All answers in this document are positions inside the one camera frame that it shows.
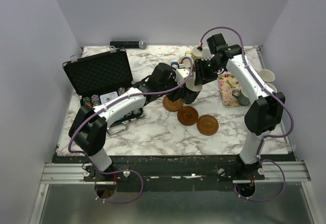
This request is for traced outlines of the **dark blue mug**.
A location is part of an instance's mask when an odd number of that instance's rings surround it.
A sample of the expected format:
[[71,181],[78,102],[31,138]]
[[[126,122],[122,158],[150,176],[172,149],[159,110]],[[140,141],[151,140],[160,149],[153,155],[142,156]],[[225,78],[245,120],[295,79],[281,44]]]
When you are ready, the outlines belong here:
[[178,59],[176,62],[171,63],[171,67],[175,69],[180,68],[190,68],[191,67],[191,58],[183,56]]

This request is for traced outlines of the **light green mug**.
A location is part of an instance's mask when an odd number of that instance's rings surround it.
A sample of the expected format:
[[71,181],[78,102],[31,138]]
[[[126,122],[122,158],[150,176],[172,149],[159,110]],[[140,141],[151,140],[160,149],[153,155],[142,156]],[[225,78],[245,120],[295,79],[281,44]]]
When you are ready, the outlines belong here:
[[194,46],[191,51],[186,51],[184,55],[190,55],[194,62],[200,60],[202,57],[202,47]]

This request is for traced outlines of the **brown wooden coaster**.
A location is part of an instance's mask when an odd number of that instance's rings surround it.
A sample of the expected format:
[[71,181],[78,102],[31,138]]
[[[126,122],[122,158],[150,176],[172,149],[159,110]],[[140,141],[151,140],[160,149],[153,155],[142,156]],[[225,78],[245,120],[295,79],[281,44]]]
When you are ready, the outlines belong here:
[[196,124],[199,118],[197,110],[191,106],[183,106],[177,114],[178,121],[185,126]]
[[167,111],[171,111],[171,112],[178,111],[183,107],[182,99],[171,101],[167,96],[164,97],[162,104]]
[[203,135],[214,135],[218,128],[219,123],[217,119],[211,115],[203,115],[197,120],[197,129]]

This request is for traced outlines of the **grey blue mug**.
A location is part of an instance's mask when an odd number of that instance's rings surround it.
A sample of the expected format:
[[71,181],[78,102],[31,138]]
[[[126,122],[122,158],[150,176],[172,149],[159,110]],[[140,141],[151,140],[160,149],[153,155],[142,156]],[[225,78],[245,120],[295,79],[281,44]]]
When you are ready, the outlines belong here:
[[233,90],[232,96],[236,99],[238,104],[241,106],[247,106],[250,104],[249,98],[242,93],[242,90]]

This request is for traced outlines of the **teal mug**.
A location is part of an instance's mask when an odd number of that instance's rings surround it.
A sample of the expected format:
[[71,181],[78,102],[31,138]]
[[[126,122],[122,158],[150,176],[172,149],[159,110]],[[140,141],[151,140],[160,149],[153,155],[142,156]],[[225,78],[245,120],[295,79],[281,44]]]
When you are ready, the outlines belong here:
[[189,79],[186,82],[183,90],[183,94],[184,94],[182,98],[183,103],[185,104],[193,103],[201,91],[202,91],[202,85],[201,84],[195,85],[194,78]]

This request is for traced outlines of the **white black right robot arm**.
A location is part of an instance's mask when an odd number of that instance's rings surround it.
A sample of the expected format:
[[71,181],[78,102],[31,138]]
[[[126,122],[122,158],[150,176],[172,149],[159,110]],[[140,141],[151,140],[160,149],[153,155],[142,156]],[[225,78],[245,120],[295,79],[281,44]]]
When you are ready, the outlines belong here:
[[240,83],[250,101],[250,108],[244,116],[247,136],[243,149],[238,155],[235,175],[246,179],[253,173],[251,165],[259,160],[259,151],[263,137],[272,132],[280,123],[285,96],[275,93],[260,78],[247,61],[243,48],[236,44],[229,46],[222,34],[207,39],[202,48],[202,56],[195,61],[195,85],[204,85],[217,78],[219,70],[230,72]]

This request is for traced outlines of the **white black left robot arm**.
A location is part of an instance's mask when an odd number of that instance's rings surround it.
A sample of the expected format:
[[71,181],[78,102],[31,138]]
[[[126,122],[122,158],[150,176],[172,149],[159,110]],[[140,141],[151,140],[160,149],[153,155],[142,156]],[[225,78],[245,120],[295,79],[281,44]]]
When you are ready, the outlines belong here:
[[113,174],[113,162],[103,148],[107,129],[123,115],[144,107],[162,95],[168,95],[170,100],[179,99],[192,76],[193,60],[184,62],[178,69],[159,63],[151,75],[136,82],[121,96],[94,108],[82,106],[68,133],[69,143],[80,147],[96,168],[95,174],[100,180],[109,180]]

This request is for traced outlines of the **floral serving tray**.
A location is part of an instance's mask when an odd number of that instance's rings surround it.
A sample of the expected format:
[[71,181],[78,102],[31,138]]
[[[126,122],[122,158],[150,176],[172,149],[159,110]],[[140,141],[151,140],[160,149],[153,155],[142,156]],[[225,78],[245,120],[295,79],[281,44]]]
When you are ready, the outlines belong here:
[[237,98],[232,94],[238,95],[239,92],[234,92],[234,90],[241,90],[241,85],[238,80],[232,74],[222,74],[218,77],[223,104],[226,107],[239,107],[245,106],[238,103]]

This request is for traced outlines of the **black microphone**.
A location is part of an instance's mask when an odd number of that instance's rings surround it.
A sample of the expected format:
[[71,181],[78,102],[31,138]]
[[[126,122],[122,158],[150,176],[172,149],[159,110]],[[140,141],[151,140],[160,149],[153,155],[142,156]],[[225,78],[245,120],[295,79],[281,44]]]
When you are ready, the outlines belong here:
[[147,48],[146,41],[111,41],[110,46],[125,49],[145,49]]

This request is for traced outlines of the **pink mug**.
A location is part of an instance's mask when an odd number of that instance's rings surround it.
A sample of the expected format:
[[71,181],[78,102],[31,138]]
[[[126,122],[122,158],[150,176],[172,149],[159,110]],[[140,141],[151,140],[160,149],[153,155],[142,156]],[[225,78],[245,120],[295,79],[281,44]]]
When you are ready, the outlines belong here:
[[273,82],[275,80],[275,74],[268,69],[262,69],[259,76],[264,82]]

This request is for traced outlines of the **white card deck box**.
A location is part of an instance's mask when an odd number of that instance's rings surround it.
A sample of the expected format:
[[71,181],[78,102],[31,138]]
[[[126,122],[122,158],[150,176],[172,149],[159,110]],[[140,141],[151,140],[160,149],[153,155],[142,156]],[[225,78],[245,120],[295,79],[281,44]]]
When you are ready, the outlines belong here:
[[105,104],[107,102],[110,102],[111,100],[114,100],[117,98],[119,95],[116,91],[102,94],[99,96],[101,104]]

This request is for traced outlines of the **black poker chip case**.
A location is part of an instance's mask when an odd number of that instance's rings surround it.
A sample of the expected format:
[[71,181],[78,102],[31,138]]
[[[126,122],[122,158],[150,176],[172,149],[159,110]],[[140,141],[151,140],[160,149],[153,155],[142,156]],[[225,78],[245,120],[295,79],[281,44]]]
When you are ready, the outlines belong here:
[[100,95],[116,91],[120,96],[133,87],[131,67],[123,48],[67,61],[62,67],[79,95],[82,107],[77,112],[77,122],[73,122],[69,135],[73,135],[80,124],[93,114],[95,105],[102,105]]

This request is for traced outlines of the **light blue mug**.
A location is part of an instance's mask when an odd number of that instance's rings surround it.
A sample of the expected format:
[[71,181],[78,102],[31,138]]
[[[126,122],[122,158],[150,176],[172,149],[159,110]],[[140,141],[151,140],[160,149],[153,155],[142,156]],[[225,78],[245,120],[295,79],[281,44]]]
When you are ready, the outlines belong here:
[[270,87],[275,93],[277,93],[277,88],[272,83],[266,83],[268,87]]

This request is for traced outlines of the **aluminium mounting rail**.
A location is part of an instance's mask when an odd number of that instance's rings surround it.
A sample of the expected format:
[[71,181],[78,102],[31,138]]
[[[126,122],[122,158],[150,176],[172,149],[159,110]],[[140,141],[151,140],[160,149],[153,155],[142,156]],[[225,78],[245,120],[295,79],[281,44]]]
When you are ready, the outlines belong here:
[[[135,173],[130,170],[123,170],[122,173],[101,176],[93,170],[84,170],[81,164],[46,164],[43,169],[42,184],[104,184],[114,185],[116,182],[130,180]],[[276,182],[309,182],[311,180],[308,169],[304,162],[264,162],[257,170],[250,174],[247,179],[232,180],[231,176],[226,174],[225,170],[213,172],[219,180],[230,180],[232,183],[276,183]],[[191,173],[191,174],[152,174],[145,175],[144,181],[149,180],[181,180],[197,179],[203,181],[209,174]]]

